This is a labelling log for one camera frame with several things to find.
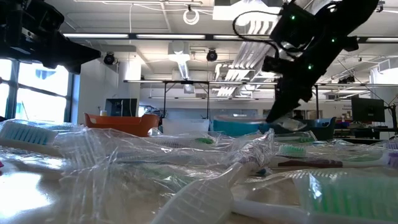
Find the white container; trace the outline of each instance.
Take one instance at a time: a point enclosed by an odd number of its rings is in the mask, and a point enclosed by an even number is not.
[[[208,131],[208,119],[163,119],[163,134],[174,135],[189,131]]]

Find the security camera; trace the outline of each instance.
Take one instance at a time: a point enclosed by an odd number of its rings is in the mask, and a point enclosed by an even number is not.
[[[114,57],[114,52],[107,52],[104,57],[104,63],[106,65],[114,65],[118,62],[118,60]]]
[[[214,62],[217,60],[217,53],[215,49],[209,49],[206,57],[208,62]]]

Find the fluorescent light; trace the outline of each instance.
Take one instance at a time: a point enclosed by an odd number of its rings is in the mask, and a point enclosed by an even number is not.
[[[161,4],[162,2],[165,4],[170,5],[196,5],[201,6],[203,3],[201,1],[129,1],[129,0],[75,0],[75,2],[98,2],[98,3],[105,3],[105,4],[112,4],[112,3],[119,3],[119,4]]]
[[[398,42],[398,37],[371,37],[366,42]]]
[[[205,39],[205,35],[197,34],[137,34],[138,39]]]
[[[128,82],[128,83],[163,83],[163,81],[157,81],[157,80],[125,80],[124,82]]]
[[[241,38],[236,35],[214,35],[216,40],[240,40]]]
[[[163,96],[150,96],[148,99],[164,100]],[[166,97],[169,100],[207,100],[207,98],[200,97]],[[274,100],[273,98],[209,98],[209,100]]]
[[[95,39],[128,39],[128,34],[63,34],[68,38],[95,38]]]
[[[248,85],[276,85],[276,83],[248,83]]]
[[[398,84],[355,84],[355,83],[347,83],[347,84],[339,84],[339,83],[316,83],[318,86],[368,86],[368,87],[398,87]]]
[[[231,85],[242,85],[243,82],[209,82],[209,84],[231,84]]]
[[[166,4],[169,4],[169,5],[190,4],[190,5],[197,5],[197,6],[203,5],[203,3],[201,1],[166,1]]]

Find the green bristles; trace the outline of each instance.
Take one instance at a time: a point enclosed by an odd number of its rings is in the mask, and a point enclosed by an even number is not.
[[[298,141],[300,143],[306,143],[306,142],[314,142],[315,140],[313,138],[309,138],[309,137],[301,137]]]
[[[305,157],[306,154],[307,150],[303,147],[297,147],[293,145],[279,146],[278,155],[281,156]]]
[[[398,222],[398,180],[394,178],[310,175],[303,181],[301,204],[309,212]]]

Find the cable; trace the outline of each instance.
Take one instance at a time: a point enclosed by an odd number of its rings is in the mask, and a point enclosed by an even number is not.
[[[133,4],[130,6],[130,11],[129,11],[129,24],[130,24],[130,34],[131,34],[131,9],[132,9]]]
[[[192,19],[188,19],[187,15],[188,15],[188,13],[191,12],[191,11],[195,13],[195,17],[192,18]],[[191,10],[191,11],[186,10],[186,11],[184,12],[184,14],[182,15],[182,19],[183,19],[184,22],[185,22],[186,24],[188,24],[188,25],[195,25],[195,24],[197,24],[198,21],[199,21],[199,12],[198,12],[196,9]]]
[[[241,38],[242,40],[246,40],[246,41],[248,41],[248,42],[260,42],[260,43],[265,43],[265,44],[270,45],[273,49],[275,49],[275,55],[274,55],[274,57],[275,57],[276,59],[279,59],[279,49],[278,49],[278,47],[276,46],[276,44],[275,44],[274,41],[271,41],[271,40],[256,40],[256,39],[250,39],[250,38],[247,38],[247,37],[241,35],[241,34],[236,30],[236,22],[238,21],[238,19],[239,19],[241,16],[243,16],[243,15],[245,15],[245,14],[247,14],[247,13],[252,13],[252,12],[259,12],[259,13],[263,13],[263,14],[268,14],[268,15],[273,15],[273,16],[279,16],[279,14],[276,14],[276,13],[263,12],[263,11],[248,11],[248,12],[244,12],[244,13],[238,15],[238,16],[234,19],[234,21],[232,22],[232,29],[234,30],[234,33],[235,33],[239,38]]]
[[[211,13],[204,12],[203,10],[198,10],[198,9],[195,9],[195,10],[197,10],[198,12],[201,12],[201,13],[203,13],[203,14],[212,16]]]
[[[398,98],[398,94],[396,94],[396,97],[394,97],[394,99],[392,99],[388,105],[390,106],[391,103],[392,103],[396,98]]]
[[[186,11],[186,9],[154,9],[148,6],[143,6],[140,4],[134,4],[135,6],[140,6],[140,7],[144,7],[146,9],[150,9],[150,10],[155,10],[155,11],[162,11],[162,12],[167,12],[167,11]]]

